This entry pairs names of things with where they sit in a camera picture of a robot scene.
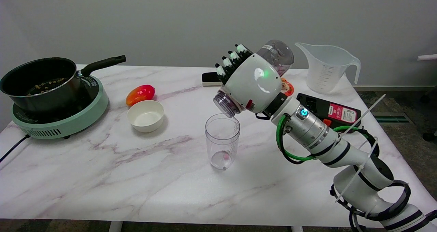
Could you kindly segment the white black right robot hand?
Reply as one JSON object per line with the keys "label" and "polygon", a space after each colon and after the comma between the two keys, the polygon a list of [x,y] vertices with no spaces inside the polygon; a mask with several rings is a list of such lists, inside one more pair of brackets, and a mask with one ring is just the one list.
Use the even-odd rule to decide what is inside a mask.
{"label": "white black right robot hand", "polygon": [[247,110],[269,120],[286,99],[276,69],[243,44],[236,44],[215,67],[222,85],[213,102],[229,118]]}

